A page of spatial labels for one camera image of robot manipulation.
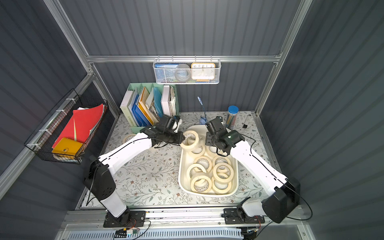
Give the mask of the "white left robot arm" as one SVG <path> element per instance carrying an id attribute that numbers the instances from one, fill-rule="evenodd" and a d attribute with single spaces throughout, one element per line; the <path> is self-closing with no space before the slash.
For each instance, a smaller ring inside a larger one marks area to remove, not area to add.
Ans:
<path id="1" fill-rule="evenodd" d="M 83 183 L 117 221 L 122 217 L 128 218 L 130 210 L 116 191 L 114 175 L 137 155 L 154 146 L 161 143 L 180 145 L 185 140 L 183 133 L 179 131 L 181 123 L 180 116 L 163 115 L 158 123 L 144 127 L 128 142 L 88 160 Z"/>

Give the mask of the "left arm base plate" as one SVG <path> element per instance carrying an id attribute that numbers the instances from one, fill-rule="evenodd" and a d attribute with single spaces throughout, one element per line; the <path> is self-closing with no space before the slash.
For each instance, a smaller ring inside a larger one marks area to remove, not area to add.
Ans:
<path id="1" fill-rule="evenodd" d="M 120 217 L 115 218 L 107 212 L 103 227 L 104 228 L 131 228 L 143 227 L 146 220 L 146 211 L 125 211 Z"/>

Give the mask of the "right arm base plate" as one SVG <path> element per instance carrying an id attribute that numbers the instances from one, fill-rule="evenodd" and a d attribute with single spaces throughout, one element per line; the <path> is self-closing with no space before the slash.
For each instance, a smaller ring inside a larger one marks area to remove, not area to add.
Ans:
<path id="1" fill-rule="evenodd" d="M 238 225 L 238 224 L 264 224 L 264 216 L 253 216 L 249 217 L 243 210 L 227 208 L 221 214 L 227 225 Z"/>

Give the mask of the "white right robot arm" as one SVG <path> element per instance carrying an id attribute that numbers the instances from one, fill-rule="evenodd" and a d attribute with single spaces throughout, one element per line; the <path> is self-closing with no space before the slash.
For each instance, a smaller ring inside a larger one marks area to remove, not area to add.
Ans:
<path id="1" fill-rule="evenodd" d="M 239 218 L 267 216 L 271 221 L 281 223 L 300 202 L 300 183 L 270 166 L 258 155 L 238 131 L 228 131 L 222 118 L 206 123 L 206 145 L 230 155 L 245 167 L 261 184 L 267 194 L 264 200 L 248 198 L 238 205 Z"/>

